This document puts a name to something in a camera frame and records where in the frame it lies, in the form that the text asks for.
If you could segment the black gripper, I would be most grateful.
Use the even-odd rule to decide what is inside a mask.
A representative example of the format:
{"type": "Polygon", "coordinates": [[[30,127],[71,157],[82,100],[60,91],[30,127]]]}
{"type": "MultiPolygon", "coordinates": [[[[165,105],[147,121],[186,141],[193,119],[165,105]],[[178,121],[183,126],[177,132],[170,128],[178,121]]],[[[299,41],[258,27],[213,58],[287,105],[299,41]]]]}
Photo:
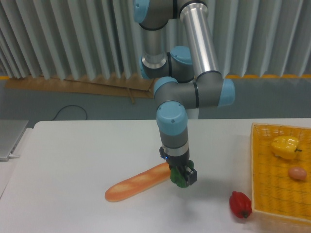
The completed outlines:
{"type": "Polygon", "coordinates": [[[189,150],[179,156],[170,156],[164,151],[163,147],[160,147],[159,153],[160,157],[169,164],[171,176],[180,176],[180,172],[177,167],[181,167],[183,186],[193,185],[197,181],[197,171],[194,168],[194,163],[189,163],[189,150]]]}

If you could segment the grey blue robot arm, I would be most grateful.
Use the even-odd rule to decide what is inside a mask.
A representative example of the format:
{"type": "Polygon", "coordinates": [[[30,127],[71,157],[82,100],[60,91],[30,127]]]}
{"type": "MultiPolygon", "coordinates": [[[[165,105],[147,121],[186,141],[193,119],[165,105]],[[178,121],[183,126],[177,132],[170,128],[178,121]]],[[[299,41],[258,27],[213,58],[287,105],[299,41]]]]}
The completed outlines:
{"type": "Polygon", "coordinates": [[[190,160],[187,110],[231,105],[235,86],[220,73],[204,1],[135,0],[133,15],[143,30],[141,74],[156,79],[160,156],[169,166],[171,181],[185,188],[197,181],[197,171],[190,160]],[[184,25],[188,45],[167,52],[162,32],[173,19],[184,25]]]}

